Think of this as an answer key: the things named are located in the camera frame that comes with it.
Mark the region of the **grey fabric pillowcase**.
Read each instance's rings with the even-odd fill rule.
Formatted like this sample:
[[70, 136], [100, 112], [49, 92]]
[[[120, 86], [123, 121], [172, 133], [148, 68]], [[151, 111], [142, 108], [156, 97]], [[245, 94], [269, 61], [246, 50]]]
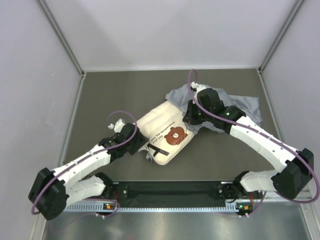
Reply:
[[[237, 106], [242, 111], [248, 115], [252, 121], [261, 127], [263, 125], [263, 117], [260, 111], [260, 101], [258, 97], [253, 96], [240, 96], [240, 95], [229, 95], [222, 88], [213, 88], [208, 85], [204, 85], [207, 88], [214, 89], [217, 91], [220, 100], [223, 101], [225, 106]], [[166, 96], [165, 99], [177, 107], [182, 114], [184, 115], [187, 112], [188, 101], [191, 100], [191, 96], [188, 92], [187, 84], [171, 90]], [[197, 134], [201, 128], [207, 128], [211, 131], [222, 133], [221, 129], [216, 128], [210, 122], [204, 122], [200, 125], [186, 125], [186, 128], [192, 131], [194, 134]]]

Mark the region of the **cream bear print pillow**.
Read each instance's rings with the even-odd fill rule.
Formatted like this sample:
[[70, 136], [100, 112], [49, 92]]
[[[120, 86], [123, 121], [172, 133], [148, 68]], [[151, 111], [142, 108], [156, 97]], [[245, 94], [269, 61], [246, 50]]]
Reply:
[[158, 165], [168, 164], [195, 136], [186, 128], [183, 113], [169, 101], [158, 105], [137, 121], [147, 138], [149, 152]]

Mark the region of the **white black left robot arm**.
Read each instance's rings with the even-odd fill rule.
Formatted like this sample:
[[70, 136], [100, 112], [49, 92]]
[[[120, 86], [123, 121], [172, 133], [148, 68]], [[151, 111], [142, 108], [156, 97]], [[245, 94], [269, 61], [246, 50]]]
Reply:
[[112, 137], [103, 138], [84, 155], [53, 170], [43, 168], [37, 173], [28, 194], [32, 202], [31, 213], [41, 214], [50, 221], [78, 201], [93, 196], [109, 198], [114, 187], [108, 176], [98, 173], [84, 179], [85, 176], [126, 153], [134, 155], [148, 141], [136, 125], [124, 123]]

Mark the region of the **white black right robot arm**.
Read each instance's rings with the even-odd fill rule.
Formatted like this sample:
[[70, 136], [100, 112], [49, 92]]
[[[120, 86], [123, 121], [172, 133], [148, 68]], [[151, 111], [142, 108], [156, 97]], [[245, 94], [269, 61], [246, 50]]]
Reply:
[[183, 121], [189, 125], [212, 123], [214, 127], [242, 141], [272, 166], [268, 171], [243, 171], [235, 179], [233, 192], [245, 198], [251, 192], [272, 191], [294, 200], [312, 179], [313, 153], [299, 151], [263, 130], [240, 108], [225, 106], [218, 92], [204, 85], [188, 89], [191, 100]]

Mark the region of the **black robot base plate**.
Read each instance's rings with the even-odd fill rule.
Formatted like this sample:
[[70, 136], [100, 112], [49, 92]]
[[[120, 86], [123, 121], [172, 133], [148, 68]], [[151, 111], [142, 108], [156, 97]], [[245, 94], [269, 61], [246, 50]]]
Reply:
[[249, 193], [232, 181], [120, 181], [110, 182], [102, 193], [115, 200], [135, 199], [139, 196], [196, 196], [205, 195], [217, 200], [260, 199], [258, 191]]

